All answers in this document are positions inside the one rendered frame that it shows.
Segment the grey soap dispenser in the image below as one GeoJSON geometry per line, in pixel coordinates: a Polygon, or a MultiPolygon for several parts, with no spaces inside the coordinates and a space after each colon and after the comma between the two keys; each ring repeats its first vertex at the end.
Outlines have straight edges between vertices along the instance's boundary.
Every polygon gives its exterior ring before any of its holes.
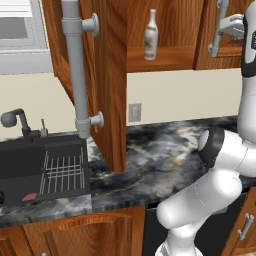
{"type": "Polygon", "coordinates": [[[42,129],[41,129],[41,137],[47,137],[48,136],[48,129],[45,127],[44,119],[41,119],[42,123],[42,129]]]}

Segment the wooden wall cabinet body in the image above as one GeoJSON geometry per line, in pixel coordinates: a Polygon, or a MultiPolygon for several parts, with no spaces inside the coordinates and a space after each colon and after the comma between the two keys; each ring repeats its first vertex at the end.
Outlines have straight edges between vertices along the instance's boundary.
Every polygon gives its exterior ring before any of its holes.
{"type": "Polygon", "coordinates": [[[192,68],[204,0],[128,0],[127,72],[192,68]],[[144,33],[156,10],[155,60],[144,59],[144,33]]]}

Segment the white liquor bottle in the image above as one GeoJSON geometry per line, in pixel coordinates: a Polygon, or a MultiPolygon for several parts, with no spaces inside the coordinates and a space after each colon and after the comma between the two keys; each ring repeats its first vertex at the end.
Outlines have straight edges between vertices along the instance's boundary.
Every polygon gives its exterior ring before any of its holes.
{"type": "Polygon", "coordinates": [[[150,19],[144,33],[144,59],[155,60],[158,45],[158,27],[156,25],[156,10],[150,10],[150,19]]]}

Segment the wooden base cabinet drawer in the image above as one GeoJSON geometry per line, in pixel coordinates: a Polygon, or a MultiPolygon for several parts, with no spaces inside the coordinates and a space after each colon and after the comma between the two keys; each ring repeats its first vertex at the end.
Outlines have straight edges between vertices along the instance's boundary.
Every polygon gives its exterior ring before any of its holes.
{"type": "Polygon", "coordinates": [[[256,187],[249,189],[221,256],[256,256],[256,187]],[[242,229],[246,222],[246,213],[254,216],[254,222],[245,239],[240,240],[238,230],[242,229]]]}

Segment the black sink basin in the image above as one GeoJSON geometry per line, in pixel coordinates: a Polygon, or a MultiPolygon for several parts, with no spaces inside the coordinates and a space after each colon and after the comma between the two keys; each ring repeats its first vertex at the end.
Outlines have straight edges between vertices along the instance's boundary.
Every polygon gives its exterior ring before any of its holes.
{"type": "Polygon", "coordinates": [[[46,150],[78,153],[80,148],[83,148],[86,185],[85,193],[80,195],[86,195],[90,193],[87,144],[77,135],[37,138],[31,144],[23,138],[0,142],[0,207],[44,201],[38,198],[38,193],[46,150]],[[36,199],[22,202],[29,193],[37,193],[36,199]]]}

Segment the red sponge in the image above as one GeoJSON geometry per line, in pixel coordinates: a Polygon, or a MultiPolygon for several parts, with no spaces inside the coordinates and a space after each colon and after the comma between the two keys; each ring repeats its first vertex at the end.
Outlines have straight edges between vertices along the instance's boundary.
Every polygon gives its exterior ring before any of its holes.
{"type": "Polygon", "coordinates": [[[37,193],[29,193],[29,194],[27,194],[27,195],[22,199],[22,202],[35,200],[36,197],[37,197],[37,193]]]}

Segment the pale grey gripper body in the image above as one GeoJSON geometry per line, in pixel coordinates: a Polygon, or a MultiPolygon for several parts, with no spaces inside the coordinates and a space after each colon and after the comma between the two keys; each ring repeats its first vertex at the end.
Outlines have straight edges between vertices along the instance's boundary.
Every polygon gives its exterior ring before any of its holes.
{"type": "Polygon", "coordinates": [[[244,38],[243,14],[234,14],[220,21],[219,32],[229,34],[235,40],[244,38]]]}

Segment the grey wall outlet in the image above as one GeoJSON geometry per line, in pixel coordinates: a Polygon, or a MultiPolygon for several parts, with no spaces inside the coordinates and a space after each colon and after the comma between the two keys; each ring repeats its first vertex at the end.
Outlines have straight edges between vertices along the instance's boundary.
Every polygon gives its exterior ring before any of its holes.
{"type": "Polygon", "coordinates": [[[139,122],[141,120],[142,104],[135,103],[129,105],[129,121],[139,122]]]}

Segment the white window frame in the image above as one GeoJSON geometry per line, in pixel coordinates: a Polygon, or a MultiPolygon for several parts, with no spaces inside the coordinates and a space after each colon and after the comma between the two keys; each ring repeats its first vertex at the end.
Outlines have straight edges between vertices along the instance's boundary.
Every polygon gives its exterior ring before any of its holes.
{"type": "Polygon", "coordinates": [[[0,75],[52,71],[40,0],[0,0],[0,75]]]}

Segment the wooden base cabinet door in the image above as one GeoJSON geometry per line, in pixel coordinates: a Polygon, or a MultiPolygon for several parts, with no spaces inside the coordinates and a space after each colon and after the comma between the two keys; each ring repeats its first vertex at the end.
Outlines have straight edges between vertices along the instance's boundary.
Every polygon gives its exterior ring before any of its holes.
{"type": "Polygon", "coordinates": [[[23,226],[35,256],[142,256],[146,206],[23,226]]]}

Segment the black sink tap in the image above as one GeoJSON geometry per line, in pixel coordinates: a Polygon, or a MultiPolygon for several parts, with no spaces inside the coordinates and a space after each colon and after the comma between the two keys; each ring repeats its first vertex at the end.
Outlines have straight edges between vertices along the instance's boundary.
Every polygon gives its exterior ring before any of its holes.
{"type": "Polygon", "coordinates": [[[1,115],[1,124],[6,127],[14,127],[17,124],[17,118],[20,118],[22,125],[22,134],[26,143],[33,143],[36,138],[41,136],[39,130],[32,130],[27,122],[25,112],[21,108],[17,108],[1,115]]]}

